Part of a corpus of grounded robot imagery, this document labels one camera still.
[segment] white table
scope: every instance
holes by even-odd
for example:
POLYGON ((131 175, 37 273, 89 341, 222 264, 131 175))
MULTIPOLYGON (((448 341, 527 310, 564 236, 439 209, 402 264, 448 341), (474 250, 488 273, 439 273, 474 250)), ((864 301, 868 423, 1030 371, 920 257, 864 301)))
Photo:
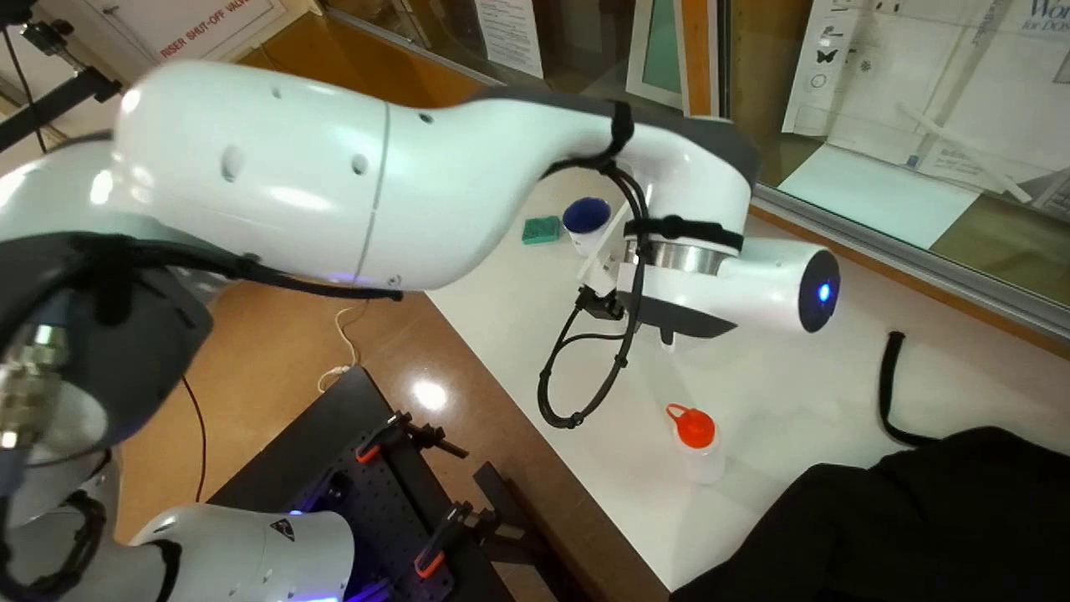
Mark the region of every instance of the white table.
MULTIPOLYGON (((1008 425, 1070 452, 1070 366, 1004 331, 958 315, 866 268, 843 260, 840 315, 819 333, 735 329, 674 352, 647 331, 631 367, 575 430, 548 428, 536 408, 540 367, 572 307, 572 249, 524 249, 521 220, 555 214, 599 177, 545 181, 498 250, 433 301, 592 493, 618 533, 678 588, 730 559, 776 495, 817 463, 874 465, 897 452, 877 423, 877 376, 887 331, 906 331, 897 383, 897 425, 950 436, 1008 425), (718 423, 730 469, 693 486, 674 454, 663 406, 687 400, 718 423)), ((570 349, 555 367, 559 413, 590 400, 616 345, 570 349)))

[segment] black cloth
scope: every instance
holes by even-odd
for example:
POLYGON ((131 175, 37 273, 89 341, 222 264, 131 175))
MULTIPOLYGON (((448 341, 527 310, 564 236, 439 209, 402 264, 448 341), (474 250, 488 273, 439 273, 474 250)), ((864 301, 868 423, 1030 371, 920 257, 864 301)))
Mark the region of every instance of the black cloth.
POLYGON ((1070 459, 1001 428, 817 465, 674 602, 1070 602, 1070 459))

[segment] table surface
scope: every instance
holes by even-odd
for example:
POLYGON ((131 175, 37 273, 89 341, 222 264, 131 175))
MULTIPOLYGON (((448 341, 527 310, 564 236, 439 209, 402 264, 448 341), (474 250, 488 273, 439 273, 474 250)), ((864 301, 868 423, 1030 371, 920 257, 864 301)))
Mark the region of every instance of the table surface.
MULTIPOLYGON (((540 183, 496 255, 433 301, 664 588, 727 563, 810 465, 874 465, 900 448, 877 418, 881 354, 892 329, 906 331, 892 400, 900 428, 950 436, 1004 425, 1070 452, 1062 359, 851 260, 825 331, 779 333, 751 326, 674 349, 658 349, 657 333, 642 331, 604 406, 575 430, 548 428, 536 383, 572 310, 583 260, 564 242, 524 249, 521 220, 559 214, 590 193, 616 197, 583 170, 540 183), (690 482, 663 413, 669 400, 705 408, 718 423, 727 471, 717 486, 690 482)), ((748 234, 779 231, 751 220, 748 234)), ((618 326, 583 319, 575 331, 590 329, 618 326)), ((611 352, 616 345, 575 345, 559 359, 559 413, 590 400, 611 352)))

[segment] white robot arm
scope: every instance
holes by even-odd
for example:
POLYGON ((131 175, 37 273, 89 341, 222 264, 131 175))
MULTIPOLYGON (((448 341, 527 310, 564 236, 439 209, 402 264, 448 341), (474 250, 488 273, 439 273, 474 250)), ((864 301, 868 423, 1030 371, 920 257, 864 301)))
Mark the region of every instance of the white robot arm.
MULTIPOLYGON (((741 236, 757 156, 731 127, 650 118, 621 141, 611 125, 599 109, 514 98, 410 109, 246 66, 153 69, 125 95, 109 141, 64 146, 0 181, 0 279, 15 280, 0 290, 0 349, 10 359, 0 376, 0 500, 17 493, 19 463, 80 465, 71 490, 51 486, 75 493, 87 471, 71 459, 125 443, 157 413, 211 329, 172 268, 211 271, 222 264, 205 257, 222 257, 222 271, 236 279, 268 264, 271 273, 334 288, 443 288, 493 255, 553 163, 611 141, 650 216, 634 220, 650 229, 638 236, 647 250, 616 268, 616 290, 631 301, 638 264, 647 271, 642 303, 628 303, 638 321, 678 333, 751 321, 819 331, 830 321, 833 255, 741 236)), ((37 525, 40 510, 19 495, 10 525, 37 525)), ((205 525, 268 530, 262 515, 193 510, 157 520, 147 540, 205 544, 205 525)), ((278 581, 232 598, 278 588, 342 594, 345 575, 334 571, 347 568, 345 556, 334 559, 331 579, 274 564, 278 581)), ((172 581, 177 598, 217 598, 222 588, 191 575, 172 581)), ((103 579, 77 591, 128 588, 103 579)))

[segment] bottle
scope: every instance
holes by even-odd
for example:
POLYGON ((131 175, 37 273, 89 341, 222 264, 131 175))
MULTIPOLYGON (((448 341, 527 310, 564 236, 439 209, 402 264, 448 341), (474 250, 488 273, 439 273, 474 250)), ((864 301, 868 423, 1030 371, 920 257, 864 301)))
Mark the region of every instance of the bottle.
POLYGON ((727 471, 717 423, 701 408, 664 406, 674 425, 674 448, 687 463, 687 477, 694 486, 717 486, 727 471))

